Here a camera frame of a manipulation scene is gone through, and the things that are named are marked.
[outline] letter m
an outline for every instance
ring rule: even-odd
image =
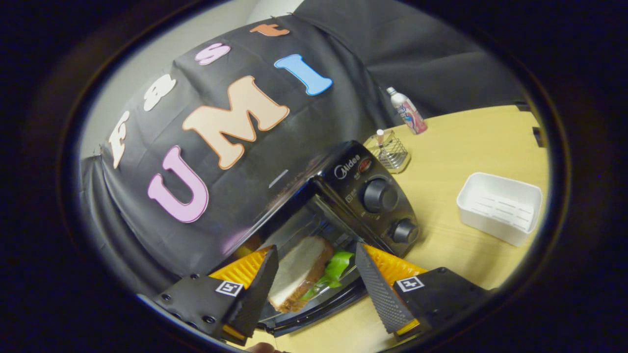
[[[268,131],[279,124],[290,112],[262,92],[253,82],[252,76],[245,76],[227,89],[231,110],[201,106],[183,122],[183,130],[194,130],[218,154],[218,166],[231,168],[244,154],[244,146],[231,144],[226,135],[245,141],[255,141],[255,129],[249,114],[257,120],[260,131]]]

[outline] blue letter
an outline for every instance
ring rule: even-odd
[[[318,72],[314,71],[308,64],[303,62],[303,57],[299,54],[292,54],[285,58],[277,60],[276,68],[285,68],[290,71],[296,78],[301,80],[307,89],[305,92],[309,95],[321,94],[328,89],[333,81],[326,77],[322,77]]]

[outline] toaster oven knob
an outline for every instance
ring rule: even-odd
[[[409,218],[404,218],[397,224],[392,233],[392,241],[410,244],[414,242],[419,235],[419,227]]]
[[[370,213],[390,212],[397,207],[397,201],[397,190],[385,179],[371,181],[364,190],[364,208]]]

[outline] midea logo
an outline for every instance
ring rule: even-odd
[[[353,167],[359,160],[360,156],[355,155],[355,157],[351,158],[344,165],[337,165],[336,168],[333,169],[333,174],[340,180],[344,179],[351,167]]]

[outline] black cloth backdrop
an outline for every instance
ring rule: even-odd
[[[306,0],[294,15],[329,33],[329,41],[355,55],[377,85],[408,96],[425,118],[525,101],[515,78],[495,58],[403,3]]]
[[[175,59],[121,107],[129,111],[126,149],[117,169],[109,143],[99,156],[80,164],[80,204],[89,242],[114,274],[136,293],[154,295],[189,273],[208,273],[230,255],[278,193],[297,180],[312,156],[341,141],[364,141],[378,128],[401,124],[388,95],[389,85],[408,95],[425,116],[521,99],[516,83],[480,48],[443,24],[403,4],[380,0],[306,0],[294,15],[259,23],[279,25],[288,35],[269,37],[250,24],[207,41]],[[226,56],[200,66],[194,56],[214,43],[231,47]],[[333,85],[319,95],[284,69],[273,66],[291,54]],[[144,93],[169,73],[175,88],[151,111]],[[229,109],[228,86],[251,75],[289,115],[257,140],[232,137],[245,147],[230,169],[194,131],[181,125],[201,105]],[[147,195],[150,180],[162,174],[182,202],[190,189],[161,164],[178,145],[181,157],[203,180],[209,204],[192,223],[170,216]],[[284,170],[287,174],[269,188]]]

